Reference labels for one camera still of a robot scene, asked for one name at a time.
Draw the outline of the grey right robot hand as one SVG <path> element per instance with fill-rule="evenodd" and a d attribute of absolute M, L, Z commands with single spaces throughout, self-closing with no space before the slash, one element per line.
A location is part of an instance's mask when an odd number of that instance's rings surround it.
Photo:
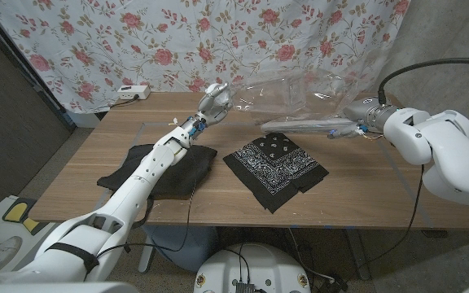
<path fill-rule="evenodd" d="M 380 104 L 377 97 L 367 97 L 351 102 L 344 110 L 344 116 L 351 120 L 349 126 L 333 129 L 327 137 L 351 138 L 365 133 L 384 133 L 387 119 L 398 110 L 391 104 Z"/>

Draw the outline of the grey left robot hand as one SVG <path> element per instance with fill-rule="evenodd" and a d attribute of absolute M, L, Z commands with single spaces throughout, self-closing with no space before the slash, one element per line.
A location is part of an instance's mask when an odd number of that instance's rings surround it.
<path fill-rule="evenodd" d="M 205 90 L 205 95 L 199 101 L 198 110 L 193 117 L 194 134 L 221 122 L 232 107 L 230 85 L 211 84 Z"/>

